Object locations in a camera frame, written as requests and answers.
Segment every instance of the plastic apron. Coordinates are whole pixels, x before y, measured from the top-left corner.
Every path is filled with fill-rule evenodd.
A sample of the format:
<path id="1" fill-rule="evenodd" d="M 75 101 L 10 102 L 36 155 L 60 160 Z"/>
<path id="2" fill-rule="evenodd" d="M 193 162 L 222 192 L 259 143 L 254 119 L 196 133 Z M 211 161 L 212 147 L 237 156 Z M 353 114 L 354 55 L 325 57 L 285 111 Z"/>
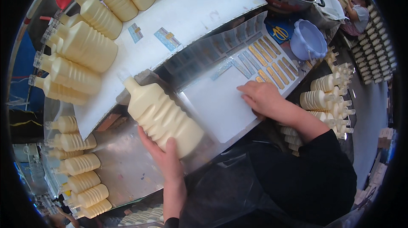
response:
<path id="1" fill-rule="evenodd" d="M 263 191 L 248 154 L 260 145 L 247 144 L 220 154 L 199 171 L 198 179 L 187 179 L 189 195 L 181 211 L 180 228 L 213 228 L 256 209 L 288 227 L 322 227 L 292 219 Z"/>

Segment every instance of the person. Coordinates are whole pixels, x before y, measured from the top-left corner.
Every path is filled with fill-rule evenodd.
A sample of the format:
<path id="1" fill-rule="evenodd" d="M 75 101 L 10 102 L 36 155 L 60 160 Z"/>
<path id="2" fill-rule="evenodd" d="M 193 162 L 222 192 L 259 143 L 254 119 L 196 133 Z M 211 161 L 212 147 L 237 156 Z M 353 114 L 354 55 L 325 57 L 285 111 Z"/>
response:
<path id="1" fill-rule="evenodd" d="M 355 40 L 363 33 L 368 24 L 370 14 L 367 7 L 371 5 L 370 0 L 348 0 L 346 6 L 345 24 L 340 25 L 340 29 L 344 31 L 344 35 L 349 40 Z"/>
<path id="2" fill-rule="evenodd" d="M 60 207 L 57 207 L 57 210 L 57 214 L 45 216 L 48 225 L 53 228 L 84 228 L 72 215 L 66 214 Z"/>
<path id="3" fill-rule="evenodd" d="M 278 152 L 270 144 L 251 145 L 247 153 L 238 151 L 237 158 L 229 160 L 237 160 L 234 165 L 212 160 L 187 196 L 175 139 L 168 139 L 163 152 L 139 126 L 141 141 L 164 176 L 164 226 L 321 227 L 347 214 L 357 176 L 333 130 L 284 99 L 272 83 L 249 81 L 237 90 L 255 112 L 296 129 L 304 143 L 299 157 Z M 224 168 L 232 169 L 228 173 Z"/>

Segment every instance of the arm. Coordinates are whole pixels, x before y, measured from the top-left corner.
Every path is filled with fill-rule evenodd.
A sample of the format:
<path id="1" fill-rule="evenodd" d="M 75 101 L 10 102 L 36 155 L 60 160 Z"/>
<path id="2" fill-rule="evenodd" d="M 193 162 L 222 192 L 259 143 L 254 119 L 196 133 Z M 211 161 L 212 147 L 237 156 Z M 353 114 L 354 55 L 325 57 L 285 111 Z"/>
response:
<path id="1" fill-rule="evenodd" d="M 184 183 L 183 165 L 177 156 L 177 145 L 174 138 L 166 142 L 166 153 L 153 142 L 138 126 L 140 139 L 149 151 L 164 176 L 163 188 L 163 217 L 164 222 L 171 217 L 180 217 L 180 211 L 187 199 L 186 184 Z"/>
<path id="2" fill-rule="evenodd" d="M 351 3 L 351 0 L 348 0 L 348 4 L 346 6 L 346 10 L 349 13 L 348 16 L 351 22 L 360 21 L 358 18 L 357 12 L 353 9 L 354 5 Z"/>
<path id="3" fill-rule="evenodd" d="M 243 92 L 242 98 L 253 110 L 294 128 L 305 143 L 330 130 L 312 114 L 284 99 L 272 83 L 249 81 L 237 89 Z"/>
<path id="4" fill-rule="evenodd" d="M 75 220 L 75 218 L 72 217 L 72 215 L 66 214 L 60 207 L 57 207 L 58 212 L 66 217 L 75 228 L 79 228 L 79 222 L 78 220 Z"/>

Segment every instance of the pan handle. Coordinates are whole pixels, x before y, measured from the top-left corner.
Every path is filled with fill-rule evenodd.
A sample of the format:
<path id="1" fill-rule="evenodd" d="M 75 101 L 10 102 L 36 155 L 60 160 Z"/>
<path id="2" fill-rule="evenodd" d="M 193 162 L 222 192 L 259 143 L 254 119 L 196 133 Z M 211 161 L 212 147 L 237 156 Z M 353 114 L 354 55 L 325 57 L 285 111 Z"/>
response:
<path id="1" fill-rule="evenodd" d="M 316 2 L 316 4 L 317 4 L 318 6 L 321 6 L 321 7 L 325 7 L 325 6 L 326 6 L 326 3 L 324 3 L 324 0 L 320 0 L 320 2 L 321 2 L 321 3 Z"/>

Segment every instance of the white cloth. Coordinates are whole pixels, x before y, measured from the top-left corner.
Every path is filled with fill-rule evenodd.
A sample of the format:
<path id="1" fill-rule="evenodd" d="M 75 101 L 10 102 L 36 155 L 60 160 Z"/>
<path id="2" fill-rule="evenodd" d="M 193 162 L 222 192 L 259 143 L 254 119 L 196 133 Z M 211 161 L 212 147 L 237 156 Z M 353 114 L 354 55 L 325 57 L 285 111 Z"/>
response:
<path id="1" fill-rule="evenodd" d="M 356 26 L 357 30 L 362 33 L 368 24 L 368 19 L 370 18 L 368 10 L 360 5 L 354 5 L 353 10 L 357 12 L 358 19 L 360 20 L 355 21 L 354 26 Z"/>
<path id="2" fill-rule="evenodd" d="M 74 225 L 72 223 L 69 223 L 65 226 L 65 228 L 75 228 Z"/>

